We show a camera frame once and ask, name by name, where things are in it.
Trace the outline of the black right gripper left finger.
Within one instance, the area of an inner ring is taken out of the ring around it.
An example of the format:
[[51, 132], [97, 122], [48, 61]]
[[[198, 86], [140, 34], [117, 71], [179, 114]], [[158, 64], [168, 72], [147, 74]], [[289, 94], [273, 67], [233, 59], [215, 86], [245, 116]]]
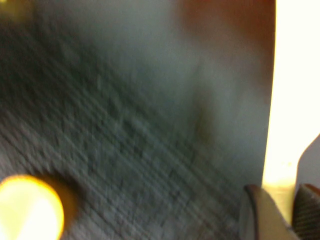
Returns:
[[271, 196], [262, 188], [244, 186], [239, 211], [241, 240], [298, 240]]

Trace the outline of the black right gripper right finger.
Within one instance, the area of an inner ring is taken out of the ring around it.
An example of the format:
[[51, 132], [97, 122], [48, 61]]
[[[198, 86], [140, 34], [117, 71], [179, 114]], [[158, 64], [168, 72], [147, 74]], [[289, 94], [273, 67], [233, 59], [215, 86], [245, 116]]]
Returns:
[[320, 239], [320, 189], [301, 184], [293, 205], [292, 227], [301, 240]]

